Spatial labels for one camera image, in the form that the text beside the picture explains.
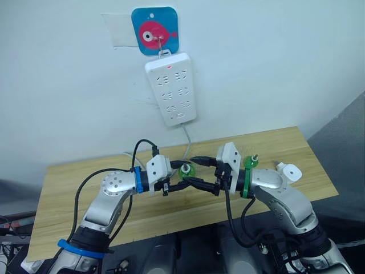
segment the power strip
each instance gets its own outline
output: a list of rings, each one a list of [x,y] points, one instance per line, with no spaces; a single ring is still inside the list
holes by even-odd
[[[167,126],[196,118],[192,65],[186,53],[148,62],[145,70]]]

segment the blue strap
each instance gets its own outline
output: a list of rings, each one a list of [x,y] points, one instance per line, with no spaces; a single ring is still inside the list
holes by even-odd
[[[135,167],[135,177],[136,177],[136,185],[137,185],[137,192],[143,192],[142,180],[141,180],[141,173],[140,167]]]
[[[104,253],[93,252],[93,251],[88,251],[88,250],[83,250],[83,249],[73,247],[68,242],[66,242],[66,240],[64,240],[64,239],[60,239],[58,241],[57,245],[71,253],[78,254],[81,256],[95,258],[95,259],[102,259],[104,257]]]

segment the wooden tabletop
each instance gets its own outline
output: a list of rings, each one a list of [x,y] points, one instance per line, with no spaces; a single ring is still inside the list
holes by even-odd
[[[211,140],[192,144],[189,158],[193,156],[215,157],[219,146],[234,142],[242,156],[258,154],[257,168],[274,168],[274,161],[292,163],[303,172],[303,177],[293,186],[302,191],[309,200],[319,200],[337,195],[337,191],[323,170],[318,159],[308,146],[297,127],[283,128],[241,136]],[[181,159],[186,146],[161,148],[160,153],[170,160]],[[140,152],[137,157],[146,163],[151,152]],[[72,226],[74,197],[79,184],[89,174],[108,167],[129,168],[131,159],[125,155],[110,156],[81,162],[51,166],[44,179],[38,210],[28,253],[28,261],[48,259],[58,250],[59,239],[66,239]],[[214,167],[196,166],[197,177],[214,183]],[[100,189],[100,182],[106,174],[91,179],[80,196],[79,221],[88,205]],[[177,175],[172,184],[178,182]],[[248,203],[236,193],[231,200],[232,215],[239,217]],[[125,214],[126,201],[121,215]],[[268,208],[257,201],[248,214],[267,211]],[[166,197],[161,192],[133,197],[133,207],[128,221],[113,241],[112,245],[129,243],[157,235],[181,231],[227,220],[225,198],[188,187],[173,192]]]

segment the blue sticker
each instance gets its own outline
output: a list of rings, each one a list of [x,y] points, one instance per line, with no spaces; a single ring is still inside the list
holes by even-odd
[[[132,12],[132,23],[140,51],[144,55],[159,54],[159,38],[163,50],[179,49],[177,13],[171,7],[145,7]]]

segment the fish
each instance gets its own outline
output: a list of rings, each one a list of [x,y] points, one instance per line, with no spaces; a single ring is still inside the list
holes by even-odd
[[[177,38],[177,32],[169,33],[168,30],[156,21],[146,21],[139,28],[139,39],[141,40],[143,46],[150,50],[159,49],[160,37],[161,46],[167,43],[170,37]]]

